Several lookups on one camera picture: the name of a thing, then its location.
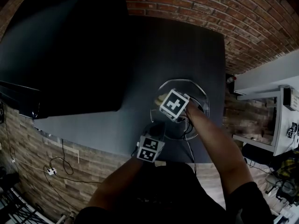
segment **person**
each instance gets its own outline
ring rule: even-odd
[[[112,220],[199,223],[273,223],[271,211],[237,145],[193,102],[186,114],[221,178],[226,210],[201,187],[190,166],[167,162],[155,167],[135,157],[107,177],[74,224]]]

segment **floor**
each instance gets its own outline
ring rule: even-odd
[[[73,182],[67,179],[48,176],[44,166],[57,156],[63,157],[62,140],[33,127],[33,121],[18,115],[16,110],[5,106],[6,124],[0,125],[0,162],[9,172],[19,172],[21,183],[17,189],[24,194],[32,205],[39,204],[45,216],[57,221],[61,214],[82,209],[96,190],[96,183]],[[237,101],[234,95],[226,93],[223,129],[228,133],[238,133],[249,138],[271,141],[271,131],[262,137],[272,120],[273,110],[265,107],[259,101]],[[11,155],[16,159],[10,162]],[[73,167],[73,175],[68,176],[62,161],[55,159],[52,166],[62,177],[85,182],[102,182],[109,174],[121,166],[129,157],[114,155],[99,150],[87,148],[64,140],[65,159]],[[261,170],[250,169],[255,182],[261,190],[267,186]],[[221,206],[225,206],[219,174],[213,164],[197,164],[197,177],[206,192]],[[279,208],[277,199],[265,196],[272,208]]]

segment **gray table surface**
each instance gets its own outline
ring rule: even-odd
[[[201,86],[210,100],[210,119],[221,126],[225,95],[223,36],[178,21],[139,16],[131,16],[130,20],[132,30],[124,32],[132,34],[128,42],[131,53],[123,58],[124,64],[118,64],[126,65],[129,60],[132,65],[121,109],[37,119],[36,128],[87,147],[131,155],[144,127],[150,123],[150,108],[157,89],[174,78],[190,79]],[[102,61],[101,65],[113,65],[107,62]],[[99,74],[99,79],[100,76],[110,76],[111,84],[107,86],[113,85],[113,74]],[[184,141],[165,142],[160,160],[191,162]],[[190,144],[196,162],[211,162],[198,137]]]

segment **black sleeve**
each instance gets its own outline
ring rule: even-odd
[[[231,223],[273,223],[270,208],[255,182],[246,183],[229,195],[226,210]]]
[[[105,222],[111,221],[111,215],[105,209],[100,207],[86,207],[82,209],[73,224],[87,224],[87,223],[97,223],[97,222]]]

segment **black cloth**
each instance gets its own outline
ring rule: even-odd
[[[254,182],[246,183],[226,197],[226,209],[202,188],[190,166],[147,163],[114,211],[99,207],[82,209],[74,224],[112,220],[152,222],[193,220],[200,223],[273,223],[269,206]]]

